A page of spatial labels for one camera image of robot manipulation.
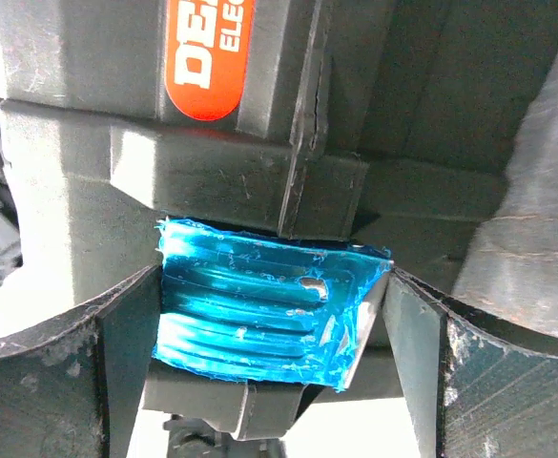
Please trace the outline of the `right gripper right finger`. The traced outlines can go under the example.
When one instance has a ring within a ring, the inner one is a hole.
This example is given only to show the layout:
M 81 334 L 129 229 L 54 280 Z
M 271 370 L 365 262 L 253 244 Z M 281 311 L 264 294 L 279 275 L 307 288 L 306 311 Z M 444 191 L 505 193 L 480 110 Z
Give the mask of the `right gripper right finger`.
M 394 269 L 382 317 L 423 457 L 558 457 L 558 338 Z

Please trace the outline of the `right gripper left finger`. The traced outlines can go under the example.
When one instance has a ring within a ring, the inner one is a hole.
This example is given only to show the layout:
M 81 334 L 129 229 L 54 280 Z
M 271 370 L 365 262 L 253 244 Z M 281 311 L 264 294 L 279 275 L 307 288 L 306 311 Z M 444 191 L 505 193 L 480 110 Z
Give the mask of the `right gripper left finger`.
M 159 268 L 0 338 L 0 457 L 124 457 L 155 345 Z

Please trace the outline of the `black plastic toolbox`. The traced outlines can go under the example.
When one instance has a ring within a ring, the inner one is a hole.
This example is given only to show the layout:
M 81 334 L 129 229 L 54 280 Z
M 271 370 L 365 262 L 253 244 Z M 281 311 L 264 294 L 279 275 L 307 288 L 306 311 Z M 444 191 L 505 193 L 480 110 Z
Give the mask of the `black plastic toolbox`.
M 396 268 L 558 338 L 558 1 L 0 1 L 0 50 L 32 301 L 158 266 L 174 454 L 403 395 Z

